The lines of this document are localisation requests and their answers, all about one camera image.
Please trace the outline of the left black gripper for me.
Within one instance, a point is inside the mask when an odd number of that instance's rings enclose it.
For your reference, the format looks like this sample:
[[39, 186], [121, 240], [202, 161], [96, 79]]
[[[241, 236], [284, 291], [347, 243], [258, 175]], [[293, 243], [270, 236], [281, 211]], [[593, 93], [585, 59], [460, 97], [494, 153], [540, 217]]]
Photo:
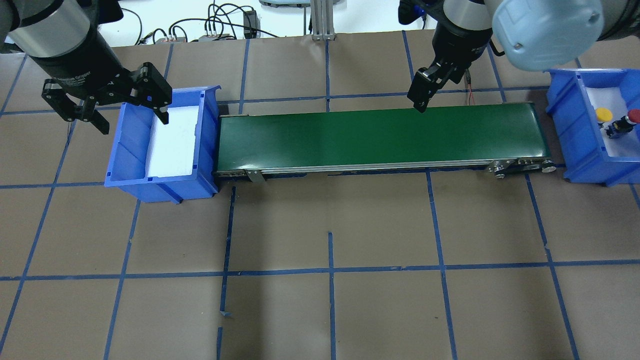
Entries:
[[[162, 125], [169, 124], [173, 102], [169, 82], [151, 62], [135, 71], [123, 67], [96, 30], [66, 54], [32, 59], [48, 74], [41, 98], [66, 122], [89, 123], [109, 135], [109, 121], [96, 110], [97, 105], [128, 103], [151, 109]], [[71, 97], [84, 102], [76, 104]]]

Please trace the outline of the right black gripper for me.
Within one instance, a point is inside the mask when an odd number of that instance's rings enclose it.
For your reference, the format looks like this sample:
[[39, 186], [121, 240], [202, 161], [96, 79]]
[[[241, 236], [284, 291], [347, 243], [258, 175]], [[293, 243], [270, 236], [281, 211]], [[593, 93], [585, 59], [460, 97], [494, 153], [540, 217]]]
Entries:
[[407, 98], [424, 113], [446, 82], [459, 84], [464, 72], [479, 59], [493, 35], [484, 0], [400, 0], [398, 22], [409, 25], [429, 16], [437, 22], [432, 38], [433, 62], [414, 73]]

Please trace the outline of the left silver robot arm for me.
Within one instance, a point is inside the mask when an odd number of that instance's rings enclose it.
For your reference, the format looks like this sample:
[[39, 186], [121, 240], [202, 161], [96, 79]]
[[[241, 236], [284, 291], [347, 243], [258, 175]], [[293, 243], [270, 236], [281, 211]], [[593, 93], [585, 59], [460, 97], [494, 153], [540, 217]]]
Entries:
[[123, 66], [99, 26], [123, 18], [118, 0], [3, 0], [1, 37], [10, 38], [47, 75], [41, 98], [62, 118], [107, 135], [96, 107], [128, 103], [169, 123], [173, 89], [150, 62]]

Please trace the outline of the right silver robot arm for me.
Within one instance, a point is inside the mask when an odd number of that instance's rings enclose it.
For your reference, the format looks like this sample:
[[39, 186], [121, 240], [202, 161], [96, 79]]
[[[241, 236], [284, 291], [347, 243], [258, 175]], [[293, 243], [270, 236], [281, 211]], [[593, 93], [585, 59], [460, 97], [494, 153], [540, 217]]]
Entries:
[[437, 22], [434, 58], [413, 76], [407, 98], [423, 113], [448, 82], [459, 84], [495, 38], [510, 64], [546, 71], [599, 41], [639, 36], [637, 0], [401, 0], [398, 22]]

